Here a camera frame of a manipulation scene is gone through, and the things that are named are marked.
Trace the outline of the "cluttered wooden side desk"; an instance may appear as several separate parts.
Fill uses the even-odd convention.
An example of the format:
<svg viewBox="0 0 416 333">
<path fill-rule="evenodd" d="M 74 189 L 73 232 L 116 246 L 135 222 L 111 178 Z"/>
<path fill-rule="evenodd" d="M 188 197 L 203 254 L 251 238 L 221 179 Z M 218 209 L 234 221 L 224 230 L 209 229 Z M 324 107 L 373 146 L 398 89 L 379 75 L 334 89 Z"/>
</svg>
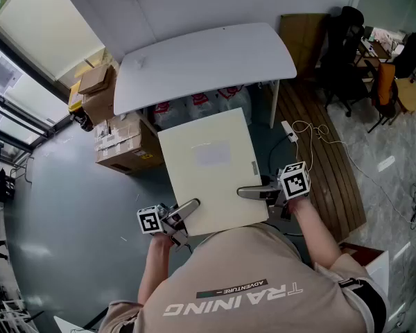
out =
<svg viewBox="0 0 416 333">
<path fill-rule="evenodd" d="M 378 69 L 381 63 L 393 63 L 403 52 L 409 37 L 410 33 L 403 31 L 394 32 L 365 26 L 354 58 L 354 66 L 360 72 L 362 81 L 368 84 L 374 80 L 373 73 L 365 64 L 366 61 L 375 69 Z"/>
</svg>

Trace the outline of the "window with white blind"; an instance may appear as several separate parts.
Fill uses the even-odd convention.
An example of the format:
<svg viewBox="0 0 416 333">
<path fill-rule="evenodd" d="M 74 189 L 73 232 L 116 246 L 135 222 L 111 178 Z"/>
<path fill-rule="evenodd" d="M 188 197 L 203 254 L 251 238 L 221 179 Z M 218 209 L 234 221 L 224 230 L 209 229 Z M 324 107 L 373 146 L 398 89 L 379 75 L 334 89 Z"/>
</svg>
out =
<svg viewBox="0 0 416 333">
<path fill-rule="evenodd" d="M 55 133 L 72 88 L 106 57 L 70 0 L 0 0 L 0 134 L 31 145 Z"/>
</svg>

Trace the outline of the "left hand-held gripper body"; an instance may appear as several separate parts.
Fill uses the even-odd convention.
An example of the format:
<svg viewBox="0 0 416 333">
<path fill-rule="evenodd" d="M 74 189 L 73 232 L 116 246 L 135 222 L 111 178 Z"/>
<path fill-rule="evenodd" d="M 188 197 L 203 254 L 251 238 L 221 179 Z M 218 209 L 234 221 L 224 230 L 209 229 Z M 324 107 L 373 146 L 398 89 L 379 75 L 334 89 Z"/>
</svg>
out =
<svg viewBox="0 0 416 333">
<path fill-rule="evenodd" d="M 188 247 L 188 232 L 181 215 L 182 208 L 178 205 L 172 207 L 160 203 L 151 207 L 145 207 L 137 211 L 139 227 L 143 234 L 165 234 L 178 251 L 182 247 Z"/>
</svg>

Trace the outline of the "red and white box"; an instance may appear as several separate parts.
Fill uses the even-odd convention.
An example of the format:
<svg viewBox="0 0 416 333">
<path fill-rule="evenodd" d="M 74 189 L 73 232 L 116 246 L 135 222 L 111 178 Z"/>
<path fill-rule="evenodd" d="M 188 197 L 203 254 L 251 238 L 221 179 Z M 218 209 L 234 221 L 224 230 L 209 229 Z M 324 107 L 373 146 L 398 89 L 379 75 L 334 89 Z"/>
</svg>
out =
<svg viewBox="0 0 416 333">
<path fill-rule="evenodd" d="M 342 242 L 340 249 L 350 254 L 361 266 L 364 266 L 370 277 L 383 289 L 389 291 L 390 258 L 387 250 L 379 250 Z"/>
</svg>

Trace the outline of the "wooden slat panel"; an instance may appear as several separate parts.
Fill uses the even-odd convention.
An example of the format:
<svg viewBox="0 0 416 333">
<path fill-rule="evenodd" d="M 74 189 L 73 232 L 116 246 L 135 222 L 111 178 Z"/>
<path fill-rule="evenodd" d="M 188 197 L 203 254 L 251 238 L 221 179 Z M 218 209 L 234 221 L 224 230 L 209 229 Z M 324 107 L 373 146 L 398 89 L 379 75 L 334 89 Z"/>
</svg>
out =
<svg viewBox="0 0 416 333">
<path fill-rule="evenodd" d="M 298 157 L 311 177 L 310 198 L 336 241 L 366 223 L 365 210 L 345 147 L 315 90 L 302 80 L 280 82 L 277 116 L 298 135 Z"/>
</svg>

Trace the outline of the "black office chair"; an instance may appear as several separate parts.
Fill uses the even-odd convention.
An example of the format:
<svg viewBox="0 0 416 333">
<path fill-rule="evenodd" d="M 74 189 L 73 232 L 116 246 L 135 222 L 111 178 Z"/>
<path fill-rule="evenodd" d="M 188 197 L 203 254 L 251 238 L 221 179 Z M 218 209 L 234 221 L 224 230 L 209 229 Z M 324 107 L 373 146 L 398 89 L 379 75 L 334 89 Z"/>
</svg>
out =
<svg viewBox="0 0 416 333">
<path fill-rule="evenodd" d="M 354 61 L 364 34 L 363 14 L 351 7 L 342 7 L 341 14 L 330 18 L 327 24 L 328 48 L 320 59 L 319 77 L 329 105 L 333 97 L 345 106 L 350 117 L 350 101 L 358 101 L 368 95 L 362 76 Z"/>
</svg>

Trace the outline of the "cream folder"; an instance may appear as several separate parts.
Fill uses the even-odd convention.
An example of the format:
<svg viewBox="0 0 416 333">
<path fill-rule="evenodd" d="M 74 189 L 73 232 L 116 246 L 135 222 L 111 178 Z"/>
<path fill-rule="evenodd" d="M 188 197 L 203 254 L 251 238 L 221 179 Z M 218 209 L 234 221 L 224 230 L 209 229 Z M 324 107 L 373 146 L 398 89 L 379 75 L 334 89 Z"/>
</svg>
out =
<svg viewBox="0 0 416 333">
<path fill-rule="evenodd" d="M 237 108 L 160 131 L 160 146 L 178 205 L 200 204 L 185 220 L 194 237 L 264 222 L 267 205 L 241 198 L 261 185 L 248 126 Z"/>
</svg>

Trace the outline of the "clear bag with red print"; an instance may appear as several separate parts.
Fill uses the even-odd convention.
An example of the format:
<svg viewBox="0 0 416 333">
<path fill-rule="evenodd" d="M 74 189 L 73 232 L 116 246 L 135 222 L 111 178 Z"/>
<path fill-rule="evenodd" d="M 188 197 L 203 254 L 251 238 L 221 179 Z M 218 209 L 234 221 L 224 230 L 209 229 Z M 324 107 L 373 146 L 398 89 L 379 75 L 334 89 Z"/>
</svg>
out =
<svg viewBox="0 0 416 333">
<path fill-rule="evenodd" d="M 158 103 L 154 107 L 155 124 L 162 130 L 179 126 L 189 121 L 189 114 L 183 100 L 175 99 Z"/>
<path fill-rule="evenodd" d="M 252 123 L 252 103 L 250 94 L 244 85 L 217 90 L 220 112 L 241 108 L 247 125 Z"/>
<path fill-rule="evenodd" d="M 218 99 L 214 91 L 187 96 L 186 105 L 191 120 L 201 119 L 219 112 Z"/>
</svg>

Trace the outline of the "small cardboard box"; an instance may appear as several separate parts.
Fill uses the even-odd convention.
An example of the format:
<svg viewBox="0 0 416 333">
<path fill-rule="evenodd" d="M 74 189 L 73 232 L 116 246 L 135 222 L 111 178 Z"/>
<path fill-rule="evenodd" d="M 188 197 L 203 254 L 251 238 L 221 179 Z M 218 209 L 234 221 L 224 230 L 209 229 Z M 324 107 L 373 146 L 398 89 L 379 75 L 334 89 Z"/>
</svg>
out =
<svg viewBox="0 0 416 333">
<path fill-rule="evenodd" d="M 85 95 L 106 89 L 113 73 L 114 67 L 112 65 L 101 65 L 85 72 L 80 80 L 78 93 Z"/>
</svg>

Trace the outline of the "orange chair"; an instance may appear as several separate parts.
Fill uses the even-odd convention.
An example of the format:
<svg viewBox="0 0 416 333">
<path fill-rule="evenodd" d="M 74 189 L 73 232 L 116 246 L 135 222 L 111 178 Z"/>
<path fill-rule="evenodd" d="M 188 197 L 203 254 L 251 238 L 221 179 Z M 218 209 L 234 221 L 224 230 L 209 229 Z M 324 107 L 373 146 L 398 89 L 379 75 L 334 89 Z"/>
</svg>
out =
<svg viewBox="0 0 416 333">
<path fill-rule="evenodd" d="M 416 112 L 416 81 L 396 78 L 394 64 L 380 63 L 377 68 L 369 60 L 365 60 L 365 64 L 374 77 L 369 95 L 379 113 L 379 120 L 368 133 L 379 125 L 391 125 L 400 114 Z"/>
</svg>

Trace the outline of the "large taped cardboard box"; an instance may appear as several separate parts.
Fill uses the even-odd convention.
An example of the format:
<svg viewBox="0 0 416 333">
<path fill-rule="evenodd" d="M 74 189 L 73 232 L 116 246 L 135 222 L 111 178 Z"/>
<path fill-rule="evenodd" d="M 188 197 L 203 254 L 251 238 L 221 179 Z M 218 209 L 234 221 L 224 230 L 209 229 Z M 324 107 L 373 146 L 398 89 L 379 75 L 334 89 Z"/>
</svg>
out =
<svg viewBox="0 0 416 333">
<path fill-rule="evenodd" d="M 158 138 L 134 112 L 95 126 L 94 152 L 97 164 L 124 174 L 164 163 Z"/>
</svg>

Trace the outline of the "yellow plastic bin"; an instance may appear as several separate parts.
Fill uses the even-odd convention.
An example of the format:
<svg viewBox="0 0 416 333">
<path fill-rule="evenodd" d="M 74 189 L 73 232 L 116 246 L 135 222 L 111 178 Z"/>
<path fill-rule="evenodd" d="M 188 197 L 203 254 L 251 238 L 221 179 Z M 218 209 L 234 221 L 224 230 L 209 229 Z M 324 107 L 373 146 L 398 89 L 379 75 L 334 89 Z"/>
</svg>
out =
<svg viewBox="0 0 416 333">
<path fill-rule="evenodd" d="M 80 81 L 74 84 L 70 89 L 68 110 L 70 113 L 76 112 L 82 107 L 83 95 L 78 92 Z"/>
</svg>

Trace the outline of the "white table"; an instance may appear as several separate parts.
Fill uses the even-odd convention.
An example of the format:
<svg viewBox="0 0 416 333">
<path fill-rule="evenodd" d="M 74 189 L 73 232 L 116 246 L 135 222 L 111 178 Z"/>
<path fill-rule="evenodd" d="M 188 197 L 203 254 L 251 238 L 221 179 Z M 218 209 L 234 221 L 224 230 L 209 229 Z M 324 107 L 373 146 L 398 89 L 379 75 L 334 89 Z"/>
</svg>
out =
<svg viewBox="0 0 416 333">
<path fill-rule="evenodd" d="M 146 56 L 140 70 L 133 63 L 138 56 Z M 114 113 L 231 86 L 278 83 L 296 75 L 288 49 L 269 24 L 212 28 L 125 55 L 116 79 Z"/>
</svg>

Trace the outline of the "person's right forearm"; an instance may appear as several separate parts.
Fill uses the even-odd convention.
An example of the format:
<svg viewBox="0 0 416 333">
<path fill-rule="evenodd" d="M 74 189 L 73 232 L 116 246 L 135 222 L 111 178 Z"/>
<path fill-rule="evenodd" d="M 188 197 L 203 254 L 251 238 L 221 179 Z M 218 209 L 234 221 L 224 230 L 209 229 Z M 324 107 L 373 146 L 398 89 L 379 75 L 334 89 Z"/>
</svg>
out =
<svg viewBox="0 0 416 333">
<path fill-rule="evenodd" d="M 288 208 L 297 219 L 313 263 L 331 268 L 341 251 L 310 200 L 303 196 L 293 198 Z"/>
</svg>

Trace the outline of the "person's left forearm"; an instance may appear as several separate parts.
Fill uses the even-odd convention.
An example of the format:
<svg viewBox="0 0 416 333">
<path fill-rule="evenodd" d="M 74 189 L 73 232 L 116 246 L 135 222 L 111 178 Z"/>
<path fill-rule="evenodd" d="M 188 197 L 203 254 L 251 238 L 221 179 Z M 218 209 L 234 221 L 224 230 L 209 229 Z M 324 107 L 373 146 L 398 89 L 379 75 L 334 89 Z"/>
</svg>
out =
<svg viewBox="0 0 416 333">
<path fill-rule="evenodd" d="M 163 233 L 155 233 L 150 241 L 144 274 L 139 285 L 137 302 L 145 305 L 156 288 L 168 278 L 170 250 L 173 242 Z"/>
</svg>

